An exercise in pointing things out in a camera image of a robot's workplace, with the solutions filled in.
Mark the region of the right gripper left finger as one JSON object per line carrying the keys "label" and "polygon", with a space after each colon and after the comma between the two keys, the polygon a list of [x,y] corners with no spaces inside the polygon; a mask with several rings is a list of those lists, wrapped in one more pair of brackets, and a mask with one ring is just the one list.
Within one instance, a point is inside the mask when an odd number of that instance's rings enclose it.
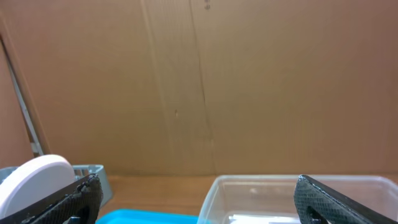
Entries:
{"label": "right gripper left finger", "polygon": [[2,224],[95,224],[103,190],[97,174],[87,175],[12,215]]}

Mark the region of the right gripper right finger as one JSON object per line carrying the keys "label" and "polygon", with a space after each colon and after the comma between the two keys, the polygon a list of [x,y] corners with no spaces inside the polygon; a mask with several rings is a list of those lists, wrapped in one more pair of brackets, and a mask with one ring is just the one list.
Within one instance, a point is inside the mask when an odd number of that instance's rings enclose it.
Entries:
{"label": "right gripper right finger", "polygon": [[302,224],[397,224],[308,175],[298,177],[294,204]]}

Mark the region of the large white plate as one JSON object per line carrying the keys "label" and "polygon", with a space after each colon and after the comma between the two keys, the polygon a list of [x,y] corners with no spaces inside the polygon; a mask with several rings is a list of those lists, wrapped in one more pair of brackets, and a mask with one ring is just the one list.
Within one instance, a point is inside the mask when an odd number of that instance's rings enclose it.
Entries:
{"label": "large white plate", "polygon": [[74,169],[62,156],[45,155],[24,163],[1,184],[1,218],[27,208],[74,181]]}

